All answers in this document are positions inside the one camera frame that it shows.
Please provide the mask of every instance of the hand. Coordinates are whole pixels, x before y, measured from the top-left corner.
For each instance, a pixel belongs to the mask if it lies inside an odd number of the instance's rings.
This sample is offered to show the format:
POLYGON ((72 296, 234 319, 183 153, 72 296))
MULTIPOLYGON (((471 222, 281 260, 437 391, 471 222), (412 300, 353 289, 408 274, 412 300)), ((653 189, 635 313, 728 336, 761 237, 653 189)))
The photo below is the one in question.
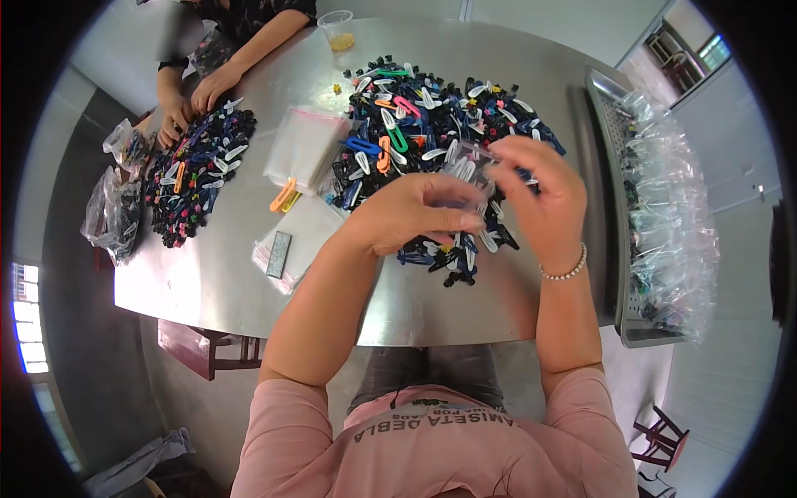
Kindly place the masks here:
POLYGON ((199 82, 199 86, 194 90, 194 95, 191 96, 191 105, 200 114, 210 112, 216 104, 216 99, 238 84, 243 73, 236 64, 227 61, 222 67, 199 82))
POLYGON ((581 229, 587 191, 578 174, 545 142, 509 136, 491 143, 503 160, 486 173, 517 212, 520 230, 549 275, 572 271, 581 260, 581 229), (522 167, 540 180, 534 195, 514 171, 522 167))
POLYGON ((447 174, 408 174, 370 196, 346 220, 342 230, 352 242, 370 253, 385 256, 422 233, 450 243, 447 235, 430 233, 461 230, 473 233, 484 228, 484 220, 476 214, 431 207, 435 201, 446 200, 476 204, 484 200, 484 195, 475 186, 447 174))
POLYGON ((163 99, 160 107, 163 110, 163 120, 158 131, 158 141, 163 148, 166 148, 171 145, 172 140, 180 139, 180 131, 175 130, 175 125, 179 126, 181 131, 188 128, 188 121, 194 117, 194 109, 191 108, 188 99, 183 98, 178 92, 163 99))

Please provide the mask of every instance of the stainless steel table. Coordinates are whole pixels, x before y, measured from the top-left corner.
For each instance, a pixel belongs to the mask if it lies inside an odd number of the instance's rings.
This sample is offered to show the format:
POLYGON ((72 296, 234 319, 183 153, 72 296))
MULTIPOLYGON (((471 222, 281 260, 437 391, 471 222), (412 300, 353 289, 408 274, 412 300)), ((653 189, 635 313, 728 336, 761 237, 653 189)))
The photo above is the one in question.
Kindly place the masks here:
MULTIPOLYGON (((584 72, 591 65, 620 81, 627 79, 583 53, 497 25, 375 18, 353 21, 352 31, 354 46, 333 53, 318 29, 307 29, 245 75, 238 89, 244 97, 240 105, 254 111, 258 125, 238 176, 221 189, 208 226, 182 248, 163 247, 148 220, 139 228, 139 248, 126 266, 116 269, 116 305, 181 324, 268 337, 289 299, 251 262, 253 242, 279 219, 269 211, 279 189, 262 176, 274 137, 269 132, 276 130, 289 104, 347 110, 351 85, 342 72, 367 69, 368 61, 389 53, 398 63, 420 65, 422 71, 460 87, 468 76, 520 86, 519 97, 556 133, 567 149, 567 161, 587 184, 583 237, 590 250, 592 293, 600 324, 612 324, 614 303, 606 299, 616 295, 611 290, 616 282, 611 270, 607 275, 607 261, 614 259, 607 258, 607 250, 617 248, 607 248, 613 237, 606 236, 600 152, 584 72), (344 89, 342 95, 332 91, 335 83, 344 89)), ((151 129, 159 122, 154 116, 151 129)), ((507 202, 505 207, 505 224, 514 229, 514 213, 507 202)), ((420 347, 533 336, 537 261, 519 232, 516 239, 520 251, 503 247, 495 255, 477 255, 473 287, 459 283, 444 288, 445 269, 429 274, 426 267, 384 258, 361 319, 358 344, 420 347)), ((345 281, 340 291, 346 292, 345 281)))

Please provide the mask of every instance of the wooden stool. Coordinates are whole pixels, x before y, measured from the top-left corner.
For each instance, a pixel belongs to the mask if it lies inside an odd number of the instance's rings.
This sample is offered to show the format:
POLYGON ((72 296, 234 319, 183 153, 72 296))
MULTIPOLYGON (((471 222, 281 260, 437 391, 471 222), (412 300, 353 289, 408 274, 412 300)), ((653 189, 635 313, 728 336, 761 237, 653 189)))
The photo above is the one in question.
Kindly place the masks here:
POLYGON ((216 347, 229 346, 230 335, 198 327, 188 327, 158 319, 158 345, 177 361, 207 380, 216 377, 216 370, 260 368, 260 339, 240 335, 241 358, 218 359, 216 347))
POLYGON ((664 415, 664 413, 655 405, 653 410, 660 418, 660 420, 656 422, 653 427, 648 429, 647 427, 634 422, 634 428, 645 434, 645 439, 650 442, 650 447, 648 447, 648 449, 641 455, 638 453, 632 453, 631 456, 636 460, 646 461, 649 464, 661 465, 664 467, 664 472, 666 473, 673 467, 673 465, 675 465, 675 462, 681 455, 681 451, 683 451, 684 445, 686 444, 686 438, 689 436, 689 431, 687 430, 686 432, 681 432, 677 425, 673 424, 673 421, 664 415), (672 439, 662 434, 664 430, 668 428, 675 433, 677 439, 672 439), (654 457, 656 452, 659 450, 661 450, 667 456, 667 458, 654 457))

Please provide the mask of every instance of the pink t-shirt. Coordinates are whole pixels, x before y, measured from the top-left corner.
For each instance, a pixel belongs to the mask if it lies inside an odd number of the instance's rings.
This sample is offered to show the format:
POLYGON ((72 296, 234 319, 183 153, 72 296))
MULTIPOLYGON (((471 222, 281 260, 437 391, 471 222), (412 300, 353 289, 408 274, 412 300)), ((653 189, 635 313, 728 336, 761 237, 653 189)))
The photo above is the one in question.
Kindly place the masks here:
POLYGON ((321 397, 268 380, 254 393, 231 498, 636 496, 634 462, 601 371, 568 375, 544 424, 500 414, 442 386, 364 403, 334 440, 321 397))

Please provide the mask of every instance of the pearl bracelet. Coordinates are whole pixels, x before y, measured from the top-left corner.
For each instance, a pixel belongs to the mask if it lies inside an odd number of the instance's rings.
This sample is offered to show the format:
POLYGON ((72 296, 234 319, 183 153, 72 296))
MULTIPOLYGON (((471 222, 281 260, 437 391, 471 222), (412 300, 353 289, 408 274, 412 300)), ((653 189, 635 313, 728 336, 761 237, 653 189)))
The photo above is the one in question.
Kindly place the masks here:
POLYGON ((547 280, 566 280, 566 279, 568 279, 568 278, 570 278, 570 277, 572 277, 572 276, 575 276, 575 274, 576 274, 576 273, 580 272, 580 271, 581 271, 581 268, 582 268, 582 267, 583 267, 583 266, 584 266, 586 263, 587 263, 587 245, 586 245, 586 244, 584 244, 584 243, 582 242, 582 243, 581 243, 581 261, 579 261, 579 264, 578 264, 578 265, 575 267, 575 269, 574 269, 572 272, 570 272, 570 273, 565 273, 564 275, 559 275, 559 276, 548 275, 548 274, 545 272, 545 270, 543 270, 543 265, 542 265, 542 263, 540 263, 540 273, 542 273, 542 274, 543 274, 543 276, 544 276, 544 277, 545 277, 547 280))

